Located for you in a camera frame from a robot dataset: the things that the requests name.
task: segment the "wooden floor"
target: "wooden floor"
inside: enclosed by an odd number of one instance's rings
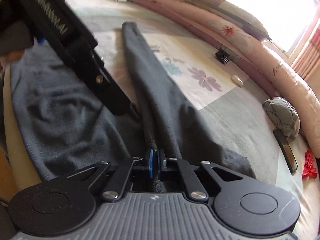
[[[12,170],[5,159],[3,150],[0,148],[0,196],[10,200],[17,191]]]

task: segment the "red striped curtain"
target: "red striped curtain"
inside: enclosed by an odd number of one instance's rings
[[[320,29],[318,28],[298,60],[293,63],[293,70],[306,80],[320,67]]]

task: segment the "smartphone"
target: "smartphone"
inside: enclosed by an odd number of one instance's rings
[[[280,129],[273,130],[273,134],[275,135],[278,141],[278,144],[282,150],[282,153],[284,155],[285,161],[287,162],[290,172],[294,173],[298,169],[298,164],[296,162],[296,159],[294,158],[293,152],[290,148],[290,145],[286,137]]]

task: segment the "red flower print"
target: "red flower print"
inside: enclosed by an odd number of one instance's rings
[[[206,88],[209,91],[215,90],[222,92],[221,86],[217,83],[215,78],[207,77],[205,72],[201,69],[196,69],[193,67],[192,69],[188,68],[188,70],[192,73],[192,77],[196,80],[199,80],[199,85],[203,88]]]
[[[227,37],[232,37],[233,35],[235,35],[236,32],[236,30],[233,27],[229,27],[228,25],[224,25],[222,27],[222,31],[224,35]]]

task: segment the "bed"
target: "bed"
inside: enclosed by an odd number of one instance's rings
[[[129,2],[107,0],[68,0],[69,5],[94,33],[97,52],[105,67],[133,102],[136,94],[127,73],[121,42],[121,26],[134,21],[151,50],[188,100],[204,117],[215,140],[248,158],[257,179],[284,188],[295,195],[301,215],[294,229],[300,240],[315,239],[320,218],[320,184],[301,178],[308,144],[298,138],[291,143],[298,170],[291,175],[272,133],[274,124],[262,108],[269,96],[232,61],[226,65],[215,58],[215,49],[166,17]],[[236,86],[236,74],[243,87]],[[208,77],[215,82],[208,83]],[[22,142],[10,106],[10,71],[4,80],[4,117],[9,159],[15,181],[21,190],[40,182]]]

